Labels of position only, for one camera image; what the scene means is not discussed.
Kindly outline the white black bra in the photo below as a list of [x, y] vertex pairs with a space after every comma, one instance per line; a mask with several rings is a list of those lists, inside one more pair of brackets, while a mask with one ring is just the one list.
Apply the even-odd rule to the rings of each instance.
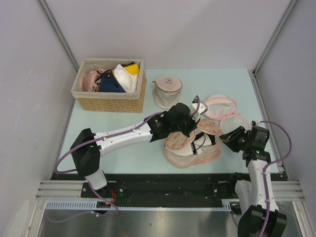
[[178, 156], [189, 156], [200, 154], [202, 152], [201, 148], [204, 146], [213, 146], [215, 144], [215, 135], [202, 132], [189, 144], [178, 149], [169, 150]]

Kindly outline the floral print laundry bag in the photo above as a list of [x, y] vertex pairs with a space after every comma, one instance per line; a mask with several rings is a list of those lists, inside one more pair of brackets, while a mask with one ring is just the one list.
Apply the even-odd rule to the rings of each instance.
[[211, 162], [221, 154], [222, 134], [216, 122], [202, 119], [188, 137], [182, 132], [171, 133], [165, 140], [165, 156], [178, 168]]

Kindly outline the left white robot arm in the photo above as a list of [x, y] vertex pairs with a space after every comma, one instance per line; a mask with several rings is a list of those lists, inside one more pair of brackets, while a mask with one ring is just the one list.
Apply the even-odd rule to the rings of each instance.
[[138, 143], [163, 140], [174, 132], [189, 136], [197, 128], [200, 108], [200, 102], [190, 106], [177, 103], [168, 111], [155, 113], [127, 128], [104, 133], [93, 133], [89, 128], [82, 130], [70, 149], [79, 177], [89, 183], [98, 197], [106, 196], [109, 185], [100, 168], [102, 156]]

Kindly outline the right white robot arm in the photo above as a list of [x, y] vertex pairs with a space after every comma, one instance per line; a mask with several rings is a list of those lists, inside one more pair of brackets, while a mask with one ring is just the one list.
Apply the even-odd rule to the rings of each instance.
[[255, 125], [251, 130], [240, 126], [220, 136], [231, 151], [242, 152], [249, 173], [249, 179], [235, 173], [234, 182], [228, 185], [229, 195], [240, 203], [239, 237], [280, 237], [287, 225], [287, 217], [280, 213], [273, 195], [270, 173], [273, 162], [265, 150], [269, 137], [268, 129]]

